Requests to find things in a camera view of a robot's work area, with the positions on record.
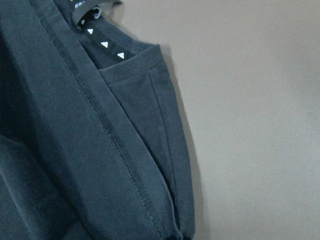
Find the white triangle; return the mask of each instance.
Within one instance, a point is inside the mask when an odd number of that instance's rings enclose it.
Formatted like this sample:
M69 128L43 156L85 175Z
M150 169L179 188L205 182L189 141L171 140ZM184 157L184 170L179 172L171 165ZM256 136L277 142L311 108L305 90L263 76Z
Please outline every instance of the white triangle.
M106 48L108 47L108 42L107 41L102 41L101 44Z
M94 30L92 28L88 28L87 29L88 33L92 34L94 32Z
M117 54L120 58L125 59L125 53L124 52L120 52Z

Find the garment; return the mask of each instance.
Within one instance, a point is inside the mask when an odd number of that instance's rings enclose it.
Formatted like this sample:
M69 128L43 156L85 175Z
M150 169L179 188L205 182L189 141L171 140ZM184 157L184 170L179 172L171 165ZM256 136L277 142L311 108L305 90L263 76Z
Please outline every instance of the garment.
M0 2L0 239L192 239L190 161L160 45L97 7L76 24L85 2Z

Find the beige surface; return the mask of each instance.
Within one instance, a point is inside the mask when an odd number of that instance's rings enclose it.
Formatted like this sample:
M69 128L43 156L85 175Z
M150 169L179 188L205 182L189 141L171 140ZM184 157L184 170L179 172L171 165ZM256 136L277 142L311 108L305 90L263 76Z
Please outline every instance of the beige surface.
M320 1L123 1L175 86L195 240L320 240Z

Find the white surface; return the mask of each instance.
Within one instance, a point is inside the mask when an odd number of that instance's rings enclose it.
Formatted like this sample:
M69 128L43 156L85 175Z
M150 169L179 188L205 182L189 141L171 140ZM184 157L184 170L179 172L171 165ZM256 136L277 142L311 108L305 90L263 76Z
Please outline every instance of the white surface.
M175 86L195 240L320 240L320 1L123 2Z

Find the fabric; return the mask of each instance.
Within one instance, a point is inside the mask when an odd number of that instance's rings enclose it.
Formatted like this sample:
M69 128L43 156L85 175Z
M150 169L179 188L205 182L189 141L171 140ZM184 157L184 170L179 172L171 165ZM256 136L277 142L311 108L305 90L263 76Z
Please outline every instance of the fabric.
M190 161L159 44L75 0L2 0L0 239L190 240Z

